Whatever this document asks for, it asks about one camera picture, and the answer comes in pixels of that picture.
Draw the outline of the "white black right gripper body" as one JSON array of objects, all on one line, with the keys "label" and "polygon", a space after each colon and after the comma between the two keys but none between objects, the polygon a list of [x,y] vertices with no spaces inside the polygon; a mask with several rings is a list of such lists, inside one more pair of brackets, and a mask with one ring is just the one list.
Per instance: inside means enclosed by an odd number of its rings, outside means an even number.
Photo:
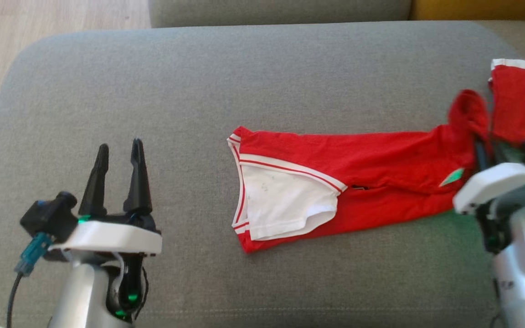
[{"label": "white black right gripper body", "polygon": [[470,215],[488,203],[525,185],[525,164],[501,163],[474,174],[456,193],[456,213]]}]

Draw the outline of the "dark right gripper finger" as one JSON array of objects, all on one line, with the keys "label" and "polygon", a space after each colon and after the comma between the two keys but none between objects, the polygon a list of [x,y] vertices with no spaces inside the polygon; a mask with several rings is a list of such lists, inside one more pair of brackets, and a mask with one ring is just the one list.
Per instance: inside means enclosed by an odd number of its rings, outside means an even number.
[{"label": "dark right gripper finger", "polygon": [[478,170],[490,168],[490,155],[487,151],[485,142],[480,137],[474,138],[474,150]]}]

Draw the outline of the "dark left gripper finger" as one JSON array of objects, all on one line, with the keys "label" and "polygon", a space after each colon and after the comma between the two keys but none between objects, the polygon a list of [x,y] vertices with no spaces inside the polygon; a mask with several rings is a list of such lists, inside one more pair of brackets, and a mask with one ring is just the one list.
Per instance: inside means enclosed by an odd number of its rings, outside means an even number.
[{"label": "dark left gripper finger", "polygon": [[109,153],[108,144],[100,145],[80,203],[79,215],[81,216],[102,217],[108,214],[108,210],[104,207],[104,195]]},{"label": "dark left gripper finger", "polygon": [[124,212],[149,215],[153,210],[152,199],[144,157],[144,146],[139,138],[133,140],[130,162],[133,166],[133,172],[130,179],[129,193],[124,201]]}]

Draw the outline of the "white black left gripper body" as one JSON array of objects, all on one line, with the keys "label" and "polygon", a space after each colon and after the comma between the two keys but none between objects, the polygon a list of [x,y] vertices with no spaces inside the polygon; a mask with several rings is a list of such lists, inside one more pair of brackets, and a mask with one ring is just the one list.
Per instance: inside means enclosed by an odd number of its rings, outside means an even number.
[{"label": "white black left gripper body", "polygon": [[117,252],[128,254],[160,255],[163,238],[158,232],[130,224],[98,220],[72,222],[73,229],[65,241],[56,241],[51,250]]}]

